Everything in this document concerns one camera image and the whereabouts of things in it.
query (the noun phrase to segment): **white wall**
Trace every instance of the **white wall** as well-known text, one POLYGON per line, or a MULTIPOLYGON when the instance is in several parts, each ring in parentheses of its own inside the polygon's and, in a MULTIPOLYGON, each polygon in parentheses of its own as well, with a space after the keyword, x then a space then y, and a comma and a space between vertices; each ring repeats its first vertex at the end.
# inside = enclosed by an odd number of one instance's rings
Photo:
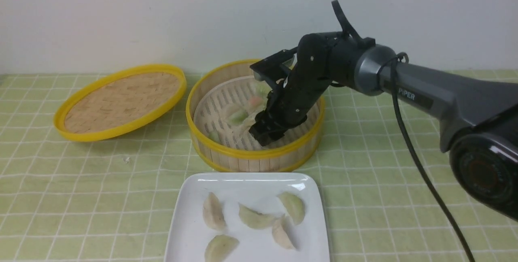
MULTIPOLYGON (((339 0, 362 36, 433 68, 516 68, 518 0, 339 0)), ((206 72, 339 25, 331 0, 0 0, 0 72, 206 72)))

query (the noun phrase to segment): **green checkered tablecloth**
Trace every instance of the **green checkered tablecloth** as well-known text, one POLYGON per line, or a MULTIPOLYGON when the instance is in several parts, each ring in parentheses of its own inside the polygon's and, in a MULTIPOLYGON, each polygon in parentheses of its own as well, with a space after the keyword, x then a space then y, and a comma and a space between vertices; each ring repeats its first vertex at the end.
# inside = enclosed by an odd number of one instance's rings
MULTIPOLYGON (((516 70, 458 73, 518 82, 516 70)), ((63 139, 53 113, 101 76, 0 76, 0 262, 163 260, 182 182, 211 170, 189 139, 187 94, 157 121, 120 138, 63 139)), ((199 78, 188 75, 189 87, 199 78)), ((325 98, 322 143, 297 171, 322 192, 332 260, 466 261, 407 152, 390 97, 330 88, 325 98)), ((438 151, 435 120, 408 105, 402 110, 477 261, 518 261, 518 224, 457 184, 438 151)))

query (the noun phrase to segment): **yellow rim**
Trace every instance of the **yellow rim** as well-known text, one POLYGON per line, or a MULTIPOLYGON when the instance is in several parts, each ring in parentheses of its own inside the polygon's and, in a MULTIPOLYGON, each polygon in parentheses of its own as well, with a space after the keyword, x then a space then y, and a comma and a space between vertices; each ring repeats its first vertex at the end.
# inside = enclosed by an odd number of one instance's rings
MULTIPOLYGON (((298 162, 296 162, 295 164, 289 166, 289 167, 286 167, 286 168, 282 168, 281 170, 277 171, 277 172, 292 172, 292 171, 295 171, 296 169, 298 169, 300 166, 302 166, 305 162, 307 162, 307 160, 309 160, 311 158, 311 156, 314 155, 316 149, 318 148, 318 145, 320 144, 320 140, 322 140, 322 133, 318 136, 318 139, 316 140, 316 144, 315 144, 315 147, 313 147, 311 149, 311 151, 309 152, 308 155, 306 155, 305 157, 303 157, 303 159, 300 159, 298 162)), ((193 146, 194 146, 194 149, 196 150, 196 152, 198 153, 198 155, 200 156, 200 158, 207 163, 207 165, 209 165, 209 167, 213 168, 214 170, 218 171, 218 172, 233 172, 231 171, 229 168, 224 168, 222 166, 219 166, 218 164, 214 163, 213 161, 209 160, 208 157, 205 157, 205 155, 200 151, 200 148, 198 148, 198 146, 196 145, 196 142, 193 142, 193 146)))
POLYGON ((275 158, 280 157, 281 155, 285 155, 287 153, 290 153, 291 151, 294 151, 301 146, 303 146, 306 142, 311 140, 315 136, 315 134, 318 133, 318 130, 322 126, 322 122, 324 121, 324 114, 325 114, 325 101, 323 97, 320 97, 318 100, 320 102, 320 111, 318 115, 318 119, 316 120, 315 125, 307 132, 305 135, 303 135, 301 138, 295 140, 294 142, 287 144, 285 146, 274 148, 274 149, 267 149, 264 151, 241 151, 238 149, 229 148, 223 145, 220 145, 218 143, 213 142, 208 137, 206 137, 199 129, 194 125, 194 122, 191 118, 191 97, 194 91, 198 88, 198 86, 209 76, 214 74, 215 72, 218 72, 219 70, 222 70, 224 68, 228 68, 229 66, 236 65, 236 64, 242 64, 242 63, 253 63, 259 60, 251 59, 251 60, 241 60, 241 61, 234 61, 225 65, 222 65, 218 68, 215 68, 214 70, 210 71, 208 74, 203 76, 191 89, 189 92, 189 97, 187 98, 187 107, 185 108, 185 116, 187 118, 187 124, 189 125, 189 128, 191 129, 192 133, 196 136, 196 138, 201 141, 203 144, 205 144, 207 147, 214 151, 218 151, 220 153, 223 153, 225 155, 228 155, 229 157, 235 157, 240 159, 264 159, 264 158, 275 158))
POLYGON ((134 68, 129 68, 127 70, 122 70, 120 72, 116 72, 115 74, 111 74, 107 77, 99 79, 94 83, 87 85, 85 88, 79 90, 75 94, 73 94, 70 98, 68 98, 59 109, 54 114, 54 127, 59 131, 59 133, 66 139, 77 142, 94 142, 105 140, 108 138, 114 138, 119 135, 123 135, 130 131, 134 131, 137 128, 143 127, 146 124, 156 120, 167 111, 169 111, 185 94, 185 90, 187 89, 187 81, 185 80, 185 75, 183 71, 175 66, 167 65, 167 64, 150 64, 150 65, 141 65, 134 68), (65 128, 65 117, 78 103, 81 99, 86 97, 88 94, 93 91, 101 88, 104 85, 107 85, 111 82, 117 81, 122 78, 126 78, 128 76, 144 74, 147 72, 166 72, 176 76, 180 81, 180 88, 178 92, 174 94, 169 100, 167 100, 163 105, 159 108, 151 111, 150 113, 142 116, 139 119, 133 120, 132 122, 128 122, 122 126, 114 127, 111 129, 107 129, 104 131, 92 132, 92 133, 71 133, 65 128))

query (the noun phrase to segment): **table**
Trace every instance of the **table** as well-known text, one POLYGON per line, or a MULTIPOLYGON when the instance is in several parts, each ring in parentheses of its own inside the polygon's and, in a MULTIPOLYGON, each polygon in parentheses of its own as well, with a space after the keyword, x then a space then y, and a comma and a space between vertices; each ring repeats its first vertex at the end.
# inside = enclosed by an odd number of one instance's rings
MULTIPOLYGON (((518 70, 459 74, 518 82, 518 70)), ((52 126, 73 92, 103 75, 4 75, 0 80, 0 260, 163 260, 185 178, 211 171, 196 154, 185 97, 119 138, 74 143, 52 126)), ((187 74, 189 88, 200 75, 187 74)), ((388 95, 325 93, 318 151, 297 171, 313 177, 335 262, 462 261, 453 230, 422 181, 388 95)), ((477 261, 518 260, 518 224, 470 198, 438 151, 438 124, 402 105, 427 172, 477 261)))

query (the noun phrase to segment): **robotic arm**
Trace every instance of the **robotic arm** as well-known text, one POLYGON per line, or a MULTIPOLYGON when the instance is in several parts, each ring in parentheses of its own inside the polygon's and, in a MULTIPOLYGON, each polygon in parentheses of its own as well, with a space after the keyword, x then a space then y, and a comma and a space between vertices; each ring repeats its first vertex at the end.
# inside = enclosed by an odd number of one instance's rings
POLYGON ((307 112, 329 86, 368 96, 396 94, 439 120, 439 148, 450 152, 461 186, 518 221, 518 84, 480 81, 412 65, 408 59, 402 62, 391 48, 361 38, 338 1, 332 5, 342 31, 307 34, 296 48, 250 66, 256 79, 272 87, 251 135, 262 146, 279 140, 306 121, 307 112), (290 70, 283 63, 295 54, 297 63, 290 70), (391 77, 393 69, 397 79, 391 77))

